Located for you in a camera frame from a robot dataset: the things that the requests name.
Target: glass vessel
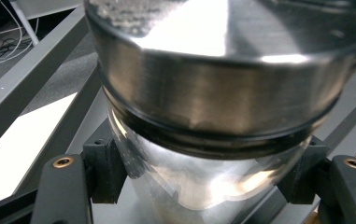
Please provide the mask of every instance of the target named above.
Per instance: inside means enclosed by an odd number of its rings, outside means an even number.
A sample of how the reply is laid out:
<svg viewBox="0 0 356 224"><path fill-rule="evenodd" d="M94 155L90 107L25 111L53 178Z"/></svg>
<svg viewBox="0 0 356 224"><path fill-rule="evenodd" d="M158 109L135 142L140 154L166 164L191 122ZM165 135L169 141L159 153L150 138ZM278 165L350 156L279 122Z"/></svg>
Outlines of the glass vessel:
<svg viewBox="0 0 356 224"><path fill-rule="evenodd" d="M109 111L114 139L148 223L241 223L309 141L256 159L204 159L152 143Z"/></svg>

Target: gray surface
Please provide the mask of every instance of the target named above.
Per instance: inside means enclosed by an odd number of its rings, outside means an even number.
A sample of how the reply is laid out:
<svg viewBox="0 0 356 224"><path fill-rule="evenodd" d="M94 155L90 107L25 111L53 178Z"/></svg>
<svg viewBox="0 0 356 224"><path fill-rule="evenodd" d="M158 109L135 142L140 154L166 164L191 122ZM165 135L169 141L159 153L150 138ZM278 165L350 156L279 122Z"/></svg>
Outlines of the gray surface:
<svg viewBox="0 0 356 224"><path fill-rule="evenodd" d="M26 19L46 16L77 7L81 0L17 0Z"/></svg>
<svg viewBox="0 0 356 224"><path fill-rule="evenodd" d="M0 136L87 33L82 8L77 8L0 78Z"/></svg>

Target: cable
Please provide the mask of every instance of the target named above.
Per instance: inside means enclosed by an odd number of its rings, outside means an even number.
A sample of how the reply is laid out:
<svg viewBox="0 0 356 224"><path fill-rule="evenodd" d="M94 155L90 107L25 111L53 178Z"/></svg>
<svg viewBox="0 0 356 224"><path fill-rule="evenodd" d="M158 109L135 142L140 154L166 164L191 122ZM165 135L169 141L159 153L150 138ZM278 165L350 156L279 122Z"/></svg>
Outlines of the cable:
<svg viewBox="0 0 356 224"><path fill-rule="evenodd" d="M8 12L8 14L11 16L12 20L15 21L15 24L17 24L17 27L20 28L20 40L18 41L17 46L15 47L14 50L12 50L8 56L6 56L5 58L0 58L0 59L6 59L8 58L11 54L13 54L15 52L15 50L17 50L18 46L20 45L21 41L22 41L22 28L20 27L20 24L17 22L17 19L15 19L14 15L12 15L11 11L6 7L6 5L0 0L0 4L6 9L6 11Z"/></svg>
<svg viewBox="0 0 356 224"><path fill-rule="evenodd" d="M37 18L37 21L36 21L35 33L37 32L37 28L38 28L38 18ZM5 62L8 61L8 60L11 60L11 59L13 59L13 58L16 58L16 57L20 56L20 55L23 54L26 50L29 49L29 47L32 45L32 43L33 43L33 41L30 42L30 44L26 47L26 49L24 49L23 51L21 51L20 53L14 55L14 56L12 56L12 57L9 57L9 58L7 58L7 59L1 61L0 63L5 63Z"/></svg>

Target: black metal frame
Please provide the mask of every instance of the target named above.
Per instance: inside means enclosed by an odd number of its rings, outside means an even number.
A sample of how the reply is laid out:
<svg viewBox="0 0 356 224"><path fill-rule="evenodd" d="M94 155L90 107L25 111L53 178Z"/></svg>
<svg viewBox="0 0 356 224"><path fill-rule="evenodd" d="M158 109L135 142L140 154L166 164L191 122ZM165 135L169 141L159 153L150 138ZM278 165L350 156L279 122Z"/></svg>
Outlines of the black metal frame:
<svg viewBox="0 0 356 224"><path fill-rule="evenodd" d="M83 8L79 7L0 79L0 136L87 32ZM72 151L71 147L77 144L78 135L89 136L91 131L83 133L80 125L84 124L85 120L91 119L87 112L91 110L93 100L99 98L99 89L100 83L94 70L87 84L76 97L75 103L69 107L52 137L20 183L17 188L18 193L36 189L41 167L46 161L55 155ZM335 128L334 132L328 134L324 142L331 146L330 157L337 154L356 155L356 108ZM286 203L280 191L273 189L251 214L249 220L268 219L272 220L271 223L299 223L318 203L319 199L308 207L299 208Z"/></svg>

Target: black bracket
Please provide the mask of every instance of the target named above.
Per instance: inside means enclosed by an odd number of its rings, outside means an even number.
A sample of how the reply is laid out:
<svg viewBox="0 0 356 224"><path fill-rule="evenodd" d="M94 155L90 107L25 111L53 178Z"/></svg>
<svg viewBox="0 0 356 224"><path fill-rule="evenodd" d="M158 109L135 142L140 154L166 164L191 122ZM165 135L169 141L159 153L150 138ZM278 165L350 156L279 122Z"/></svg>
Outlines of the black bracket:
<svg viewBox="0 0 356 224"><path fill-rule="evenodd" d="M320 196L322 224L356 224L356 158L326 159L328 147L313 137L302 159L279 182L288 203L312 204Z"/></svg>
<svg viewBox="0 0 356 224"><path fill-rule="evenodd" d="M107 119L85 142L83 150L86 165L96 173L93 203L117 203L127 173Z"/></svg>

